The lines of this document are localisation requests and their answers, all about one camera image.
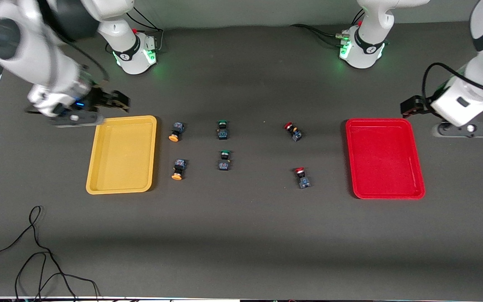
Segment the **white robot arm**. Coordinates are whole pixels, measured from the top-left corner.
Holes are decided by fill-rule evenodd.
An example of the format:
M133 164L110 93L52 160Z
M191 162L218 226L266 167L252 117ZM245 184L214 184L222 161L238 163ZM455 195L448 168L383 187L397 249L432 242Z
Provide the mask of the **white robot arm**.
M483 122L471 122L483 113L483 0L479 0L471 14L470 29L478 54L458 71L460 77L451 77L429 98L414 96L401 105L404 117L435 113L443 118L436 128L438 135L483 137ZM441 63L430 68L435 65L449 70Z
M128 74L156 63L153 37L134 33L119 16L132 0L0 0L0 65L34 84L28 99L58 127L97 125L98 107L127 111L129 99L106 94L87 71L56 46L55 36L71 43L96 31L113 48Z
M395 24L394 8L412 8L430 0L357 0L365 15L361 25L354 24L342 34L350 39L344 42L340 58L355 68L368 68L381 57L384 41Z

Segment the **gray tabletop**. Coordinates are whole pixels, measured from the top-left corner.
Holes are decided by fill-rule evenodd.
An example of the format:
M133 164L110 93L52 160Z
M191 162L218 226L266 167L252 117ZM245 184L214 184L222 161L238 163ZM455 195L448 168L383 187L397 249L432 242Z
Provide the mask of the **gray tabletop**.
M26 115L31 85L5 72L0 248L43 205L41 242L104 296L483 301L483 139L435 138L438 119L414 117L424 199L351 193L343 121L399 117L429 63L458 68L475 55L466 23L397 25L389 39L373 68L356 70L303 29L168 31L159 64L138 76L124 74L102 40L80 43L108 69L107 88L132 98L131 115L161 123L153 189L124 195L86 192L94 128ZM448 76L434 71L428 90ZM227 141L216 139L219 119L230 121ZM179 143L167 139L175 121L187 123ZM303 140L288 137L289 121ZM233 151L229 172L216 170L221 149ZM169 177L176 158L190 161L180 182ZM297 187L298 166L313 187ZM29 234L0 256L0 296L13 295L36 250ZM23 273L27 294L40 262ZM87 283L71 285L93 295ZM60 280L49 293L69 296Z

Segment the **white wall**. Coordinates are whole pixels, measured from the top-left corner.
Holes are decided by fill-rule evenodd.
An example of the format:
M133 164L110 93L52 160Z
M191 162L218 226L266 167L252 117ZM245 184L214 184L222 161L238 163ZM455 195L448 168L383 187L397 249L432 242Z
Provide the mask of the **white wall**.
M477 1L431 0L418 8L393 12L397 23L467 21ZM350 23L360 9L356 0L136 0L135 3L156 26L165 29ZM140 17L136 12L131 14L136 19Z

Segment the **red tray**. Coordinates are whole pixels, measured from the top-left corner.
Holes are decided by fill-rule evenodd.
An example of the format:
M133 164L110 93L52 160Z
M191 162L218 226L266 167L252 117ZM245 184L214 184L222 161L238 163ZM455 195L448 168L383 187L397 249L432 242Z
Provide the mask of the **red tray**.
M421 199L426 193L415 138L405 119L345 125L353 191L361 199Z

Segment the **plastic tray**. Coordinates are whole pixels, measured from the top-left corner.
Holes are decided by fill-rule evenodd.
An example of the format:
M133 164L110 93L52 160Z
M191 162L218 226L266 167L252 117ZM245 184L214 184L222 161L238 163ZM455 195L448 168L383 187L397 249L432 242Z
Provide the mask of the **plastic tray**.
M424 181L411 124L350 119L345 125L353 191L361 199L420 199Z
M139 193L150 189L156 127L152 115L108 118L96 126L87 192Z

